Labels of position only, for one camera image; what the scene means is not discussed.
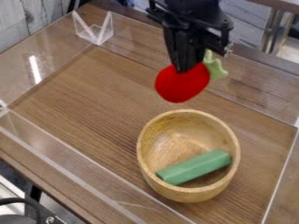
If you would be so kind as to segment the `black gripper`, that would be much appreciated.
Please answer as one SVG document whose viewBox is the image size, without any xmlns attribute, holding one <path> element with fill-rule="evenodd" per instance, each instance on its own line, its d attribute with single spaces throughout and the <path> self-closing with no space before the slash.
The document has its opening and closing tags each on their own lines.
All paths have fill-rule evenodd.
<svg viewBox="0 0 299 224">
<path fill-rule="evenodd" d="M 146 11 L 163 26 L 170 59 L 179 73 L 203 61 L 206 50 L 221 56 L 229 54 L 234 22 L 221 8 L 221 0 L 149 0 Z"/>
</svg>

